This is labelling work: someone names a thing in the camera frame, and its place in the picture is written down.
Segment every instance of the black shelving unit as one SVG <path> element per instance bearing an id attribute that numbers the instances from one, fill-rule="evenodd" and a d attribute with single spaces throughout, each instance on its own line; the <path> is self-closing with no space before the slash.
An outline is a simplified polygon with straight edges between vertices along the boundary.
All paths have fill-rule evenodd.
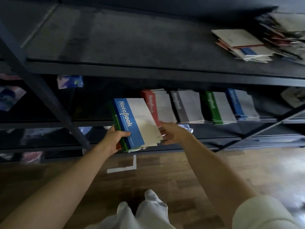
<path id="1" fill-rule="evenodd" d="M 288 86 L 305 87 L 305 67 L 276 57 L 268 64 L 234 59 L 215 45 L 210 32 L 249 24 L 243 16 L 252 18 L 270 7 L 264 0 L 258 0 L 258 10 L 253 3 L 229 7 L 223 13 L 232 18 L 222 21 L 217 13 L 225 1 L 213 2 L 213 11 L 202 7 L 203 18 L 183 7 L 165 11 L 166 1 L 138 2 L 137 8 L 112 2 L 0 0 L 0 73 L 22 78 L 0 85 L 27 91 L 9 112 L 0 112 L 0 129 L 15 129 L 0 131 L 0 153 L 15 153 L 14 161 L 31 151 L 47 151 L 49 161 L 81 156 L 81 149 L 104 137 L 103 126 L 112 125 L 108 100 L 140 97 L 144 88 L 237 88 L 251 94 L 260 122 L 191 125 L 196 138 L 214 151 L 305 146 L 305 105 L 293 109 L 279 95 Z M 59 90 L 57 75 L 82 75 L 84 87 Z M 78 128 L 84 126 L 93 127 L 87 135 Z M 20 144 L 27 128 L 59 127 Z M 158 145 L 135 153 L 181 150 Z"/>

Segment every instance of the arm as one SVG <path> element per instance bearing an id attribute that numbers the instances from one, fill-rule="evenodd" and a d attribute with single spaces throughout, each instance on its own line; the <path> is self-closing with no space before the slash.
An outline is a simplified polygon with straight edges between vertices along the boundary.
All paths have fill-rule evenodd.
<path id="1" fill-rule="evenodd" d="M 63 228 L 102 164 L 117 151 L 120 138 L 129 135 L 112 126 L 97 146 L 30 196 L 0 224 L 0 229 Z"/>
<path id="2" fill-rule="evenodd" d="M 227 228 L 237 208 L 258 195 L 226 162 L 174 123 L 162 123 L 163 144 L 179 143 L 198 181 Z"/>

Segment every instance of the dark wall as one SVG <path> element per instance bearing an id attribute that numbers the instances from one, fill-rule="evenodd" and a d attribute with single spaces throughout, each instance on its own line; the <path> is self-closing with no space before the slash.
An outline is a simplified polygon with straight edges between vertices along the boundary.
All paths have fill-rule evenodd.
<path id="1" fill-rule="evenodd" d="M 192 18 L 236 19 L 245 14 L 280 6 L 285 11 L 305 12 L 305 0 L 62 0 L 63 3 L 92 3 L 152 11 Z"/>

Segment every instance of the person's left hand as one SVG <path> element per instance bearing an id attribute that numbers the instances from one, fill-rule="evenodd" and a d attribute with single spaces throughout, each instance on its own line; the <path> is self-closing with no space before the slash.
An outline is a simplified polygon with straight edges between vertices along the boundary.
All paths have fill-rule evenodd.
<path id="1" fill-rule="evenodd" d="M 120 141 L 122 137 L 130 136 L 130 132 L 116 131 L 114 125 L 107 130 L 107 133 L 103 140 L 98 144 L 102 146 L 104 151 L 108 153 L 109 156 L 117 152 L 116 144 Z"/>

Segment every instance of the person's right hand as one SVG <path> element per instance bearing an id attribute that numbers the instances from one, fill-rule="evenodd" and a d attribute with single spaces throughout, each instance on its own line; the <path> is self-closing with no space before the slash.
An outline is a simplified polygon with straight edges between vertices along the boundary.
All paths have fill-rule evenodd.
<path id="1" fill-rule="evenodd" d="M 191 135 L 189 131 L 175 123 L 160 122 L 160 126 L 160 133 L 163 136 L 162 145 L 181 143 Z"/>

